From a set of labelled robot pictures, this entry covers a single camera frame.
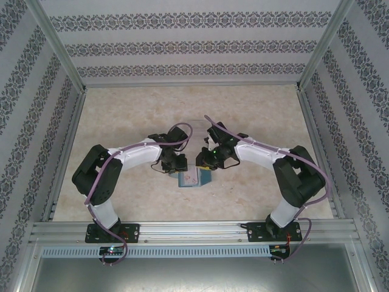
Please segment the aluminium side rail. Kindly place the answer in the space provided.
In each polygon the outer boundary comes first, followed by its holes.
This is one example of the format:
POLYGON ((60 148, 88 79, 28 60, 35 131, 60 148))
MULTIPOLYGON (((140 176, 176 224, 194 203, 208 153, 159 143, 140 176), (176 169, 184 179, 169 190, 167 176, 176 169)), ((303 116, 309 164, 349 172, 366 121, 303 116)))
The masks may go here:
POLYGON ((315 157, 317 160, 317 165, 326 172, 330 185, 331 185, 331 194, 328 197, 329 204, 331 206, 332 214, 334 218, 344 219, 345 214, 342 209, 341 202, 337 193, 336 185, 334 184, 332 173, 325 155, 325 150, 323 148, 318 127, 315 123, 314 116, 309 107, 309 102, 306 98, 306 95, 303 91, 296 89, 298 101, 301 106, 303 117, 308 129, 309 137, 312 142, 312 147, 314 149, 315 157))
POLYGON ((47 222, 51 219, 52 207, 58 201, 87 92, 84 89, 79 93, 74 103, 40 221, 47 222))

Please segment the aluminium back rail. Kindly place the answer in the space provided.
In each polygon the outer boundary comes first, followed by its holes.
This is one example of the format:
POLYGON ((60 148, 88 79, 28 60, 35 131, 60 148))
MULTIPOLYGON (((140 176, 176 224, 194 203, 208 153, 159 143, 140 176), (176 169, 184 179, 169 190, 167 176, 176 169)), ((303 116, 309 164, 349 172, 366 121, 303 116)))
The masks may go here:
POLYGON ((140 88, 140 87, 183 87, 183 86, 283 86, 294 85, 298 82, 288 81, 240 81, 240 82, 141 82, 141 83, 99 83, 85 85, 86 89, 100 88, 140 88))

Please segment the blue-grey card holder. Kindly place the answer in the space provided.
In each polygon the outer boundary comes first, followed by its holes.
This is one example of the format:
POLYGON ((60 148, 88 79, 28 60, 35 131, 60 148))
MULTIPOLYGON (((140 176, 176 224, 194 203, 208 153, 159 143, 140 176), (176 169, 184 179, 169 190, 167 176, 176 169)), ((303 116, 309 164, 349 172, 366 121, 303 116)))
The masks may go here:
MULTIPOLYGON (((201 187, 205 184, 208 184, 212 181, 212 173, 211 171, 209 170, 203 170, 203 169, 200 169, 200 168, 197 168, 197 171, 198 171, 198 178, 199 178, 199 183, 197 186, 192 186, 192 187, 201 187)), ((191 188, 191 187, 185 187, 181 184, 181 179, 182 179, 182 174, 183 172, 180 172, 180 175, 178 177, 178 186, 180 188, 191 188)))

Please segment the grey metal sheet panel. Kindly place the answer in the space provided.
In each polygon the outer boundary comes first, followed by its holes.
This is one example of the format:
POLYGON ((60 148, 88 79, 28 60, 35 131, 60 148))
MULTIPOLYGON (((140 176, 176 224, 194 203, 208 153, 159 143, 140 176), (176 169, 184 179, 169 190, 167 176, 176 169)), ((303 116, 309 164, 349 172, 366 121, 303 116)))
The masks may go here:
POLYGON ((33 292, 358 292, 346 265, 253 258, 43 259, 33 292))

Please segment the aluminium mounting rail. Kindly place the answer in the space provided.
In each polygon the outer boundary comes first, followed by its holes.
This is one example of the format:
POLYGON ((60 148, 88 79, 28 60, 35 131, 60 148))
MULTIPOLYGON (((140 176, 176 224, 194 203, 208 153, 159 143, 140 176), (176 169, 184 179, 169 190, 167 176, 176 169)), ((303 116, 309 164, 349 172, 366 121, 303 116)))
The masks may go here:
MULTIPOLYGON (((306 243, 359 242, 360 235, 350 219, 298 221, 306 243)), ((247 231, 239 221, 143 221, 138 245, 248 245, 247 231)), ((28 244, 38 246, 85 245, 87 222, 50 221, 33 224, 28 244)))

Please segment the white card with pink print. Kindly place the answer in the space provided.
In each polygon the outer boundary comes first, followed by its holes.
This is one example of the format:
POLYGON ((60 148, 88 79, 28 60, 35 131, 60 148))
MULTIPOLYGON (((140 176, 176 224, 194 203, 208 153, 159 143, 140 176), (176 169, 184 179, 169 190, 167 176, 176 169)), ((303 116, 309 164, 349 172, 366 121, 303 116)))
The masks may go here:
POLYGON ((181 184, 185 187, 197 186, 199 183, 197 168, 195 167, 183 172, 181 181, 181 184))

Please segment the aluminium frame post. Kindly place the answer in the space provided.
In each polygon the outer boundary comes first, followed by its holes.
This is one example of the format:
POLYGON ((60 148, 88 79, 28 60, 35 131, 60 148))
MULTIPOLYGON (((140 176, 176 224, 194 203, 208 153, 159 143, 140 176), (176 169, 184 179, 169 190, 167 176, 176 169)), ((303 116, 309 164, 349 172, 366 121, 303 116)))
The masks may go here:
POLYGON ((72 80, 72 83, 79 91, 85 90, 85 84, 83 83, 77 68, 73 64, 64 44, 62 43, 57 31, 55 30, 50 18, 43 9, 40 0, 24 0, 28 9, 31 11, 34 19, 37 21, 41 30, 46 36, 50 46, 60 60, 67 75, 72 80))
POLYGON ((302 91, 307 86, 311 76, 320 63, 320 60, 331 44, 338 28, 348 14, 351 6, 354 4, 354 1, 355 0, 340 0, 299 81, 297 82, 297 91, 302 91))

